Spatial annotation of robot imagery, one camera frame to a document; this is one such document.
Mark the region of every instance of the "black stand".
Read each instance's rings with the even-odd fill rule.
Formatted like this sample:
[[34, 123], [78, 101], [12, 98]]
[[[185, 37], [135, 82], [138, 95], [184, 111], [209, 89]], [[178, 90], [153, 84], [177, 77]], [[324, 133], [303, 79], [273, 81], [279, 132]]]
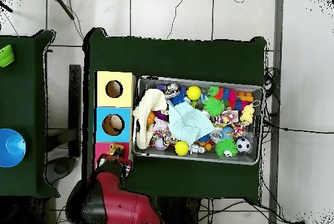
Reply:
[[70, 65], [68, 80], [68, 129], [48, 135], [48, 152], [68, 143], [68, 155], [79, 157], [81, 154], [81, 67]]
[[6, 4], [3, 4], [1, 1], [0, 1], [0, 7], [3, 7], [5, 10], [8, 10], [9, 12], [13, 12], [11, 8], [9, 8]]
[[64, 11], [68, 14], [68, 16], [70, 17], [71, 20], [74, 20], [74, 16], [71, 14], [71, 12], [68, 10], [68, 8], [66, 7], [66, 5], [64, 4], [63, 0], [56, 0], [60, 5], [61, 8], [64, 9]]

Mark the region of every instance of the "cubby box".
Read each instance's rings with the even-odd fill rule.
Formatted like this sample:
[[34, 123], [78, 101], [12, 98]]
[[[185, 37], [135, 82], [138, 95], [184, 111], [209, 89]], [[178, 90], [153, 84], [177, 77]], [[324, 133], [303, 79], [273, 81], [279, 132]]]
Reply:
[[97, 142], [95, 144], [95, 159], [94, 165], [97, 167], [97, 159], [101, 154], [110, 153], [111, 144], [120, 144], [124, 147], [124, 156], [123, 159], [133, 161], [133, 154], [131, 152], [131, 142]]
[[[107, 134], [103, 127], [104, 119], [117, 115], [123, 120], [124, 128], [118, 135]], [[96, 142], [130, 142], [132, 129], [132, 108], [97, 107]]]
[[[96, 74], [97, 106], [120, 108], [133, 106], [136, 78], [131, 72], [97, 71]], [[114, 94], [117, 87], [121, 88], [119, 96], [117, 96], [117, 93]]]

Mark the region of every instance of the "blue box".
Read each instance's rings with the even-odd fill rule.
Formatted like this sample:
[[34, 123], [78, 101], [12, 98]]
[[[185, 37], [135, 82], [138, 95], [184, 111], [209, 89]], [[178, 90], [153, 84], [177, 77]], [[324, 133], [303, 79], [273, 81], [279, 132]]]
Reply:
[[[124, 129], [120, 134], [111, 136], [104, 132], [102, 123], [106, 116], [115, 114], [124, 121]], [[97, 142], [130, 142], [132, 124], [132, 108], [97, 107]]]

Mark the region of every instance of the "orange ball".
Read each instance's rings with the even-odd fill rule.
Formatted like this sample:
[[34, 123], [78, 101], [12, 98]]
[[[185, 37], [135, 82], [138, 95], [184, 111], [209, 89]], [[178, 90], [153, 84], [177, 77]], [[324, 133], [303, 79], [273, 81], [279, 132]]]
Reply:
[[154, 112], [150, 111], [149, 116], [147, 118], [147, 124], [151, 125], [154, 122], [155, 114]]
[[210, 145], [210, 144], [206, 144], [206, 145], [205, 145], [205, 149], [206, 149], [207, 151], [210, 151], [210, 150], [212, 149], [212, 145]]

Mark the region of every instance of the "white cloth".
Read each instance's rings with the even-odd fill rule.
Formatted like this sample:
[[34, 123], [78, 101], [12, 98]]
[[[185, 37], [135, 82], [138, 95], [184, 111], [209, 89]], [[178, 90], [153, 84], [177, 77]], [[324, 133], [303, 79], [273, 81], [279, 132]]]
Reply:
[[139, 105], [133, 111], [133, 116], [138, 119], [140, 131], [136, 135], [136, 143], [139, 149], [146, 149], [153, 135], [153, 124], [147, 128], [147, 118], [150, 111], [166, 110], [167, 103], [164, 93], [159, 89], [148, 89]]

